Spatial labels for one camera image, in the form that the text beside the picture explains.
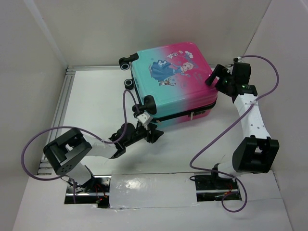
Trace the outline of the pink hard-shell suitcase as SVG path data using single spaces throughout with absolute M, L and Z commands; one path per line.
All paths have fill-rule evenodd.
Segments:
M 134 89 L 138 105 L 134 116 L 147 112 L 152 123 L 170 126 L 209 115 L 218 91 L 205 84 L 212 70 L 196 44 L 182 42 L 137 51 L 119 59 L 122 70 L 131 71 L 125 87 Z

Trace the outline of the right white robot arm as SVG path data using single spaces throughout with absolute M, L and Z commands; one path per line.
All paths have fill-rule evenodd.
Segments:
M 231 97 L 242 118 L 244 137 L 230 161 L 214 166 L 218 172 L 211 175 L 210 183 L 216 189 L 222 188 L 227 179 L 232 177 L 268 173 L 280 147 L 263 123 L 256 87 L 249 84 L 250 75 L 251 66 L 248 63 L 234 62 L 230 69 L 218 64 L 205 81 L 207 85 Z

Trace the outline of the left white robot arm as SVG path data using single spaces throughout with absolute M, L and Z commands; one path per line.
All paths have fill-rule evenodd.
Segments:
M 109 138 L 107 143 L 93 136 L 84 135 L 79 128 L 72 128 L 59 136 L 43 148 L 43 152 L 51 164 L 56 175 L 68 176 L 72 185 L 78 186 L 84 192 L 93 190 L 96 180 L 92 171 L 81 160 L 85 156 L 100 156 L 106 159 L 119 158 L 126 152 L 126 148 L 144 139 L 148 143 L 155 143 L 163 131 L 157 125 L 143 125 L 138 122 L 123 124 L 120 129 Z

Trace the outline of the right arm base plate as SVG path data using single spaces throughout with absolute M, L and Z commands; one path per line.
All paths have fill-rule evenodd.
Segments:
M 238 192 L 238 185 L 232 179 L 214 178 L 211 175 L 193 175 L 190 180 L 195 183 L 198 193 Z

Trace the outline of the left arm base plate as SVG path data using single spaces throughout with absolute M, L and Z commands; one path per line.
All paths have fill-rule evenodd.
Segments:
M 75 196 L 108 196 L 110 192 L 111 175 L 94 176 L 94 183 L 90 186 L 75 188 Z

